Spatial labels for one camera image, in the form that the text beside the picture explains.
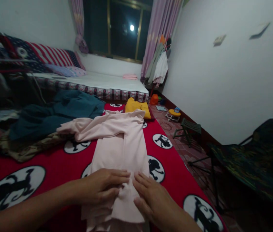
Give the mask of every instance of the red bedspread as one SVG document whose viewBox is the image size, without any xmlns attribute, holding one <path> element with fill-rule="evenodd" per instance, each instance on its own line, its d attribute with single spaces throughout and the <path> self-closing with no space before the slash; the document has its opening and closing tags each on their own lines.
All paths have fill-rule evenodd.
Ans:
<svg viewBox="0 0 273 232">
<path fill-rule="evenodd" d="M 106 110 L 121 111 L 123 108 L 123 105 L 105 105 Z M 145 122 L 143 132 L 151 176 L 168 190 L 179 206 L 190 213 L 202 231 L 227 231 L 159 123 L 156 120 Z M 67 141 L 25 163 L 0 155 L 0 210 L 67 181 L 85 177 L 96 144 L 97 140 L 82 143 Z M 80 206 L 71 206 L 62 209 L 43 228 L 48 231 L 84 232 L 86 222 L 80 218 Z M 159 230 L 151 225 L 151 231 Z"/>
</svg>

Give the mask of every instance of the dark green cloth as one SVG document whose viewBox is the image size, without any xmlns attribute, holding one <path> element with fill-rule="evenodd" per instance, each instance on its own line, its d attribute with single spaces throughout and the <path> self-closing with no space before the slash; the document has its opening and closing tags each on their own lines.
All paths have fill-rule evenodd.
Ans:
<svg viewBox="0 0 273 232">
<path fill-rule="evenodd" d="M 273 119 L 253 132 L 245 145 L 210 148 L 218 160 L 241 182 L 267 200 L 273 200 Z"/>
<path fill-rule="evenodd" d="M 101 116 L 105 102 L 79 90 L 61 90 L 51 107 L 28 105 L 11 126 L 10 140 L 36 141 L 56 132 L 60 124 L 75 118 Z"/>
</svg>

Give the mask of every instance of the white bed sheet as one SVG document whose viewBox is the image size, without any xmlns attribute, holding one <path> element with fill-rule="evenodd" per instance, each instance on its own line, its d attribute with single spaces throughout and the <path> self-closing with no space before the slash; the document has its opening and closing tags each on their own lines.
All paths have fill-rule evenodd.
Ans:
<svg viewBox="0 0 273 232">
<path fill-rule="evenodd" d="M 125 91 L 138 91 L 142 93 L 149 93 L 139 80 L 127 80 L 119 76 L 105 75 L 95 72 L 87 72 L 88 75 L 81 77 L 65 77 L 66 79 L 58 80 L 53 77 L 62 77 L 52 73 L 34 73 L 35 77 L 44 77 L 52 80 L 63 82 L 72 82 L 75 84 L 82 84 L 88 87 L 95 87 L 101 89 L 120 89 Z"/>
</svg>

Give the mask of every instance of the plastic bag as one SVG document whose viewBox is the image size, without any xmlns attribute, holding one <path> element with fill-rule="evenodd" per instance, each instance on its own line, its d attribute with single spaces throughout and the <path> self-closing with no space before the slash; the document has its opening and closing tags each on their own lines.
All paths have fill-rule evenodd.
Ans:
<svg viewBox="0 0 273 232">
<path fill-rule="evenodd" d="M 158 95 L 153 94 L 152 97 L 151 97 L 151 99 L 150 99 L 149 104 L 151 104 L 151 105 L 158 105 Z"/>
</svg>

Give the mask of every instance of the yellow stool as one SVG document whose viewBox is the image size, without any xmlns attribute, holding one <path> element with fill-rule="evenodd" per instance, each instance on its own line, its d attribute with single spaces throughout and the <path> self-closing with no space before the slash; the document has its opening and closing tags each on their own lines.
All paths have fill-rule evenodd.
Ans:
<svg viewBox="0 0 273 232">
<path fill-rule="evenodd" d="M 169 110 L 165 116 L 168 118 L 168 121 L 173 120 L 175 122 L 178 122 L 180 118 L 180 113 L 176 113 L 174 112 L 174 110 Z"/>
</svg>

